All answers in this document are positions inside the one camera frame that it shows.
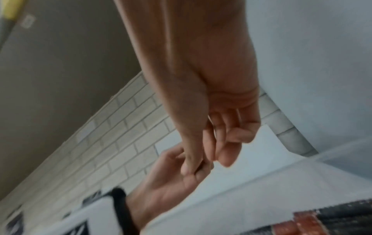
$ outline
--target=ceiling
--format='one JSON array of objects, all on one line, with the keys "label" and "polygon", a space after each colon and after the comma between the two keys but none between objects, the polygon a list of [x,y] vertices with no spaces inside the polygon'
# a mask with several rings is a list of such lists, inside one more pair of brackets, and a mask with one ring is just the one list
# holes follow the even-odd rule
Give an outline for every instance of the ceiling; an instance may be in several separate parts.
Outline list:
[{"label": "ceiling", "polygon": [[0,53],[0,199],[140,71],[113,1],[29,0],[24,14],[35,23]]}]

